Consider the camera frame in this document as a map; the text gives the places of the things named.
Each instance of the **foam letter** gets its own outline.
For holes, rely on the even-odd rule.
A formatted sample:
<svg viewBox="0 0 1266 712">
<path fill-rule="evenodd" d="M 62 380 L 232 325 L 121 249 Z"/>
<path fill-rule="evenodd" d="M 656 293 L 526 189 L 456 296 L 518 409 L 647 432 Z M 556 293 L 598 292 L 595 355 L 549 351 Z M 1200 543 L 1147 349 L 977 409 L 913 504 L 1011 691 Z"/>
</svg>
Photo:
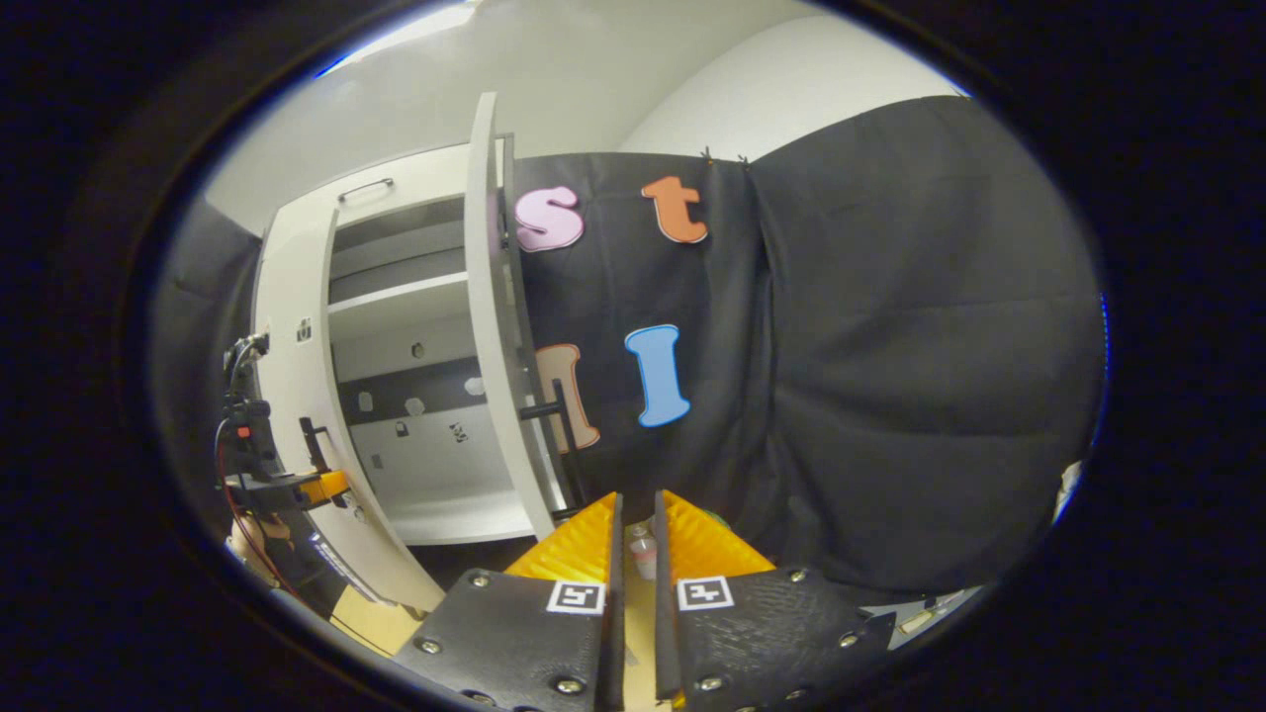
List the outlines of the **foam letter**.
<svg viewBox="0 0 1266 712">
<path fill-rule="evenodd" d="M 570 188 L 546 188 L 533 190 L 514 205 L 514 219 L 519 245 L 525 252 L 557 250 L 580 239 L 585 232 L 585 220 L 575 210 L 568 210 L 580 199 Z"/>
<path fill-rule="evenodd" d="M 572 343 L 556 343 L 537 350 L 537 371 L 541 374 L 541 388 L 546 402 L 553 402 L 553 380 L 562 381 L 562 400 L 571 418 L 571 433 L 576 447 L 589 447 L 598 442 L 598 428 L 585 418 L 585 407 L 580 403 L 580 389 L 576 386 L 576 364 L 580 361 L 580 348 Z M 558 452 L 567 452 L 567 436 L 562 432 L 562 417 L 549 416 L 549 426 L 555 433 Z"/>
<path fill-rule="evenodd" d="M 637 355 L 642 370 L 646 410 L 638 416 L 638 422 L 644 428 L 671 423 L 690 412 L 690 402 L 681 398 L 677 386 L 677 359 L 672 352 L 679 333 L 672 324 L 660 324 L 624 337 L 624 348 Z"/>
<path fill-rule="evenodd" d="M 699 191 L 681 188 L 677 176 L 662 177 L 642 189 L 643 198 L 655 200 L 655 218 L 660 232 L 674 242 L 699 242 L 708 237 L 708 226 L 690 222 L 686 203 L 699 203 Z"/>
</svg>

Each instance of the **letter s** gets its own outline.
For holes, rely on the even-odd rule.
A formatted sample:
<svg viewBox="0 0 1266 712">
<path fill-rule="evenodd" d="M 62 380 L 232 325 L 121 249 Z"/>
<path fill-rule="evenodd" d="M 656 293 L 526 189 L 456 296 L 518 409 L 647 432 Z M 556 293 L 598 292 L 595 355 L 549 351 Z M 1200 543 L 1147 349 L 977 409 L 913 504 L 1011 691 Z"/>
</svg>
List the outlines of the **letter s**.
<svg viewBox="0 0 1266 712">
<path fill-rule="evenodd" d="M 525 252 L 557 250 L 580 239 L 585 220 L 575 210 L 579 201 L 570 188 L 533 190 L 519 198 L 514 205 L 514 219 L 519 222 L 519 245 Z"/>
</svg>

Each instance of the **shelf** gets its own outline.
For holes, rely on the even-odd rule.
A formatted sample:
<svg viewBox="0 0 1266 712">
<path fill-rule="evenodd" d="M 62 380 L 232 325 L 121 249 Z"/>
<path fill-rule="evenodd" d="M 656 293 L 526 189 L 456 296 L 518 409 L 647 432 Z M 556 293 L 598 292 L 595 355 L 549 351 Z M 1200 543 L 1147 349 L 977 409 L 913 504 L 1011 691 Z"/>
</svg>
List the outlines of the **shelf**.
<svg viewBox="0 0 1266 712">
<path fill-rule="evenodd" d="M 400 540 L 409 546 L 434 544 L 472 544 L 518 536 L 532 536 L 532 522 L 513 489 L 392 504 L 382 508 Z"/>
<path fill-rule="evenodd" d="M 329 340 L 346 341 L 470 313 L 466 272 L 372 291 L 329 305 Z"/>
</svg>

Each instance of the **cabinet handle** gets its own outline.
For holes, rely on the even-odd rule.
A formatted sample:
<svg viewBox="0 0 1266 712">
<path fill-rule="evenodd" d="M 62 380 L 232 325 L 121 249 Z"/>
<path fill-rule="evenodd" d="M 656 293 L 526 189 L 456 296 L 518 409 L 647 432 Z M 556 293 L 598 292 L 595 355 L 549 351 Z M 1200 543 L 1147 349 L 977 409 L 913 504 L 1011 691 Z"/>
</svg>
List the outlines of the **cabinet handle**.
<svg viewBox="0 0 1266 712">
<path fill-rule="evenodd" d="M 382 185 L 386 185 L 387 188 L 391 188 L 392 185 L 395 185 L 395 180 L 394 179 L 382 179 L 382 180 L 376 180 L 373 182 L 367 182 L 365 185 L 358 185 L 358 186 L 353 188 L 352 190 L 344 190 L 343 193 L 338 194 L 338 201 L 339 203 L 347 203 L 347 196 L 348 195 L 356 193 L 357 190 L 365 190 L 366 188 L 370 188 L 370 186 L 373 186 L 373 185 L 379 185 L 379 184 L 382 184 Z"/>
</svg>

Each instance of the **bolt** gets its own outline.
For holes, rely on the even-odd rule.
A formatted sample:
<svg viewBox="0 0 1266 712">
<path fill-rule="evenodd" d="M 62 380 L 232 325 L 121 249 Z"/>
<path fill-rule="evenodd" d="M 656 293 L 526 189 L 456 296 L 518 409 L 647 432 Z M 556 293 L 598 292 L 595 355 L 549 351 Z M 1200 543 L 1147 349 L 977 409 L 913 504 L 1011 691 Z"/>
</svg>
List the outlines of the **bolt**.
<svg viewBox="0 0 1266 712">
<path fill-rule="evenodd" d="M 555 689 L 563 694 L 580 694 L 585 692 L 585 683 L 571 678 L 563 678 L 555 683 Z"/>
</svg>

